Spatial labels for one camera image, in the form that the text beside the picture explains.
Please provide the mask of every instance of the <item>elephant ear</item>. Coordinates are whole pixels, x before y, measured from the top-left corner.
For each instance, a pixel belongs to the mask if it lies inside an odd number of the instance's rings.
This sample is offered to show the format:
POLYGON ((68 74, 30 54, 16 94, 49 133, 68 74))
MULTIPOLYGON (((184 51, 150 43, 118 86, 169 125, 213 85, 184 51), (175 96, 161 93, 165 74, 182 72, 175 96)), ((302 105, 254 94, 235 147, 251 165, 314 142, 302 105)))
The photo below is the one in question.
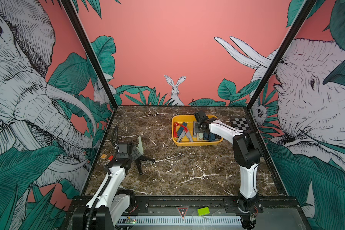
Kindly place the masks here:
POLYGON ((45 76, 51 64, 55 33, 38 0, 0 1, 0 16, 33 68, 45 76))

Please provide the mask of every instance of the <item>rabbit illustration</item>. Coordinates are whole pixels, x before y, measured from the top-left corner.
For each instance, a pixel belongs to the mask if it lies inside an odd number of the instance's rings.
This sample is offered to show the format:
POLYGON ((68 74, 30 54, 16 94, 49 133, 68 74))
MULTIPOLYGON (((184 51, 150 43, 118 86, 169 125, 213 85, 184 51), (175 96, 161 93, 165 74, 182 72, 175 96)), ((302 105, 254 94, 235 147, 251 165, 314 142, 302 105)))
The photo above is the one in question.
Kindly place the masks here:
POLYGON ((184 105, 184 103, 178 97, 178 95, 179 95, 178 86, 181 83, 183 83, 183 81, 185 81, 186 76, 183 76, 183 77, 179 78, 179 80, 176 83, 176 85, 174 85, 174 81, 171 79, 171 77, 169 77, 167 75, 164 75, 164 77, 166 78, 167 83, 173 87, 172 90, 171 90, 171 98, 174 100, 172 105, 180 105, 180 106, 184 105))

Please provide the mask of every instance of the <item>checkerboard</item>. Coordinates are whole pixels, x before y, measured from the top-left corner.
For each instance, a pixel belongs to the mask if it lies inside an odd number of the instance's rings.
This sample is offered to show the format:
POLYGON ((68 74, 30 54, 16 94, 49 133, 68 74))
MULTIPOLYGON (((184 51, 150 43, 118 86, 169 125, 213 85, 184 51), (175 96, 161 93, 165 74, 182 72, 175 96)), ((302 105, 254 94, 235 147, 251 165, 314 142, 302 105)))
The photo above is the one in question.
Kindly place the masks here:
POLYGON ((239 130, 250 130, 248 122, 246 121, 246 118, 232 118, 230 119, 231 126, 234 128, 237 128, 239 130))

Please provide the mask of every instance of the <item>pink wall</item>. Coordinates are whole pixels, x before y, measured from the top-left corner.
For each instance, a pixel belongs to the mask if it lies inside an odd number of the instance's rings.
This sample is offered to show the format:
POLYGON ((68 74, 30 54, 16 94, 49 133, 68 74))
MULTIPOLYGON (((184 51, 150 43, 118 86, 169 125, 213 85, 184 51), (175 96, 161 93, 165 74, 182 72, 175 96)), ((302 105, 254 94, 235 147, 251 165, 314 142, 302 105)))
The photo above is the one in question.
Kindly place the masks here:
MULTIPOLYGON (((101 16, 79 1, 79 17, 93 42, 106 35, 115 39, 114 79, 120 85, 156 86, 170 94, 164 75, 179 86, 180 99, 222 100, 217 87, 226 78, 237 89, 250 82, 254 70, 236 62, 213 38, 234 36, 267 56, 277 49, 288 30, 290 0, 120 1, 100 0, 101 16)), ((123 104, 133 104, 121 95, 123 104)))

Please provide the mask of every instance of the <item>blue plastic part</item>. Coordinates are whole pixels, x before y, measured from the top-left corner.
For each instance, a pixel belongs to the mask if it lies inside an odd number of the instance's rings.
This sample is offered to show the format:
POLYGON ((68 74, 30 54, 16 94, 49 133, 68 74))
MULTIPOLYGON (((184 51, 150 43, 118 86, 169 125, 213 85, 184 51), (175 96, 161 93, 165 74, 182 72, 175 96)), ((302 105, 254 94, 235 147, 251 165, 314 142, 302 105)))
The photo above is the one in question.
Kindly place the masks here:
MULTIPOLYGON (((183 122, 182 125, 186 127, 186 126, 188 125, 188 123, 187 123, 187 122, 183 122)), ((180 134, 183 132, 183 130, 184 130, 184 128, 180 126, 180 128, 178 129, 178 137, 179 137, 180 134)))

